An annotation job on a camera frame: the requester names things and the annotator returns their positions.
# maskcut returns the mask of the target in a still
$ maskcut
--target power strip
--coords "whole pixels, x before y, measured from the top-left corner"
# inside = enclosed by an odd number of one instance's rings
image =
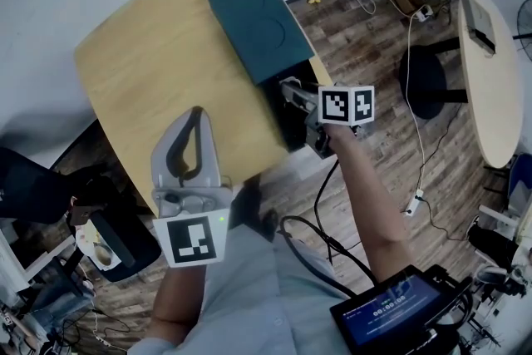
[[[422,190],[416,190],[416,194],[412,197],[410,200],[410,204],[405,210],[406,216],[413,216],[416,214],[416,210],[419,207],[419,204],[421,203],[421,199],[423,198],[423,191]]]
[[[111,347],[111,344],[109,342],[107,342],[105,339],[101,338],[100,336],[95,336],[96,340],[100,343],[103,343],[104,345],[106,345],[108,348]]]
[[[429,5],[423,6],[419,11],[417,11],[414,16],[417,18],[419,22],[426,21],[429,17],[432,17],[434,15],[434,11],[432,11],[432,8]]]

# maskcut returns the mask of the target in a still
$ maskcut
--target wooden floor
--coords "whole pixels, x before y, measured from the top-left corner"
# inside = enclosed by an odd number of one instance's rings
[[[397,81],[397,66],[406,49],[408,20],[402,17],[387,0],[376,0],[377,12],[367,15],[356,0],[321,0],[307,4],[298,0],[290,4],[313,45],[322,58],[334,81],[346,85],[375,85],[377,115],[374,123],[364,126],[359,137],[378,174],[392,193],[400,209],[405,209],[416,185],[421,165],[421,152],[416,129]],[[412,25],[412,44],[428,44],[456,35],[456,2],[452,3],[451,25],[448,15],[441,13],[437,20]],[[447,72],[449,86],[462,88],[459,52],[441,55]],[[428,156],[445,133],[458,105],[446,105],[443,112],[432,121],[420,121],[420,132]],[[105,161],[111,165],[112,178],[125,188],[127,177],[109,146],[101,128],[94,125],[64,158],[57,170],[67,173],[84,165]],[[313,202],[325,175],[334,159],[324,161],[311,152],[301,150],[283,163],[263,174],[263,210],[276,208],[280,214],[300,214],[314,221]],[[480,202],[499,209],[497,195],[482,190],[483,185],[501,186],[483,169],[484,161],[470,121],[467,105],[451,123],[441,147],[426,165],[423,190],[430,201],[435,222],[449,230],[452,238],[462,239]],[[323,193],[319,212],[325,230],[345,247],[359,241],[357,230],[338,170]],[[449,241],[441,230],[431,227],[429,211],[423,205],[417,214],[407,219],[411,233],[411,249],[421,269],[440,264],[449,269],[457,279],[470,274],[479,264],[474,250],[467,242]],[[295,238],[325,255],[323,242],[303,226],[295,224],[291,232]],[[40,238],[35,244],[51,248],[67,234],[64,226],[36,227]],[[351,250],[366,260],[361,245]],[[348,259],[334,258],[338,279],[355,290],[362,291],[369,281]],[[137,276],[118,284],[100,279],[86,260],[82,265],[96,285],[96,306],[113,317],[118,317],[131,328],[130,333],[108,332],[108,341],[128,348],[143,336],[149,320],[151,306],[160,281],[165,273],[165,260],[160,258]],[[119,324],[99,316],[99,330],[105,326],[120,328]],[[81,340],[76,345],[79,353],[102,353],[104,348],[92,336],[92,314],[78,323]],[[70,328],[66,335],[77,339],[76,330]],[[120,353],[117,350],[106,351]]]

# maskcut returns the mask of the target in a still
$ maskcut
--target human arm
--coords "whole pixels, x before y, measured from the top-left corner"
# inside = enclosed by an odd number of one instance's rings
[[[412,263],[403,217],[351,129],[326,125],[325,131],[342,168],[370,269],[384,281]]]
[[[182,343],[200,316],[205,266],[168,269],[155,297],[147,338]]]
[[[24,340],[26,345],[28,345],[30,349],[36,351],[39,348],[39,340],[37,339],[35,333],[33,333],[20,319],[13,315],[9,308],[3,307],[2,313],[6,317],[9,317],[15,327],[17,327],[24,334],[24,336],[21,336],[21,338]],[[16,348],[11,348],[8,345],[2,345],[2,349],[4,349],[7,354],[18,353],[18,350]]]

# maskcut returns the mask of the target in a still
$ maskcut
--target dark green box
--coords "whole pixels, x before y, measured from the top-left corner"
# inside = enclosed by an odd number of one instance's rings
[[[284,0],[209,0],[255,85],[314,52]]]

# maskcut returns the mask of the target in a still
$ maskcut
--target round table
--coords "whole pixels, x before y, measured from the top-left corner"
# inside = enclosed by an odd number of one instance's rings
[[[491,0],[474,0],[490,16],[495,54],[470,38],[464,1],[458,5],[458,37],[429,46],[411,47],[408,100],[416,116],[431,119],[446,102],[467,102],[476,139],[485,161],[495,168],[510,161],[519,142],[524,91],[515,44],[504,18]],[[461,50],[465,89],[448,90],[436,54]],[[406,92],[407,52],[401,60],[403,96]]]

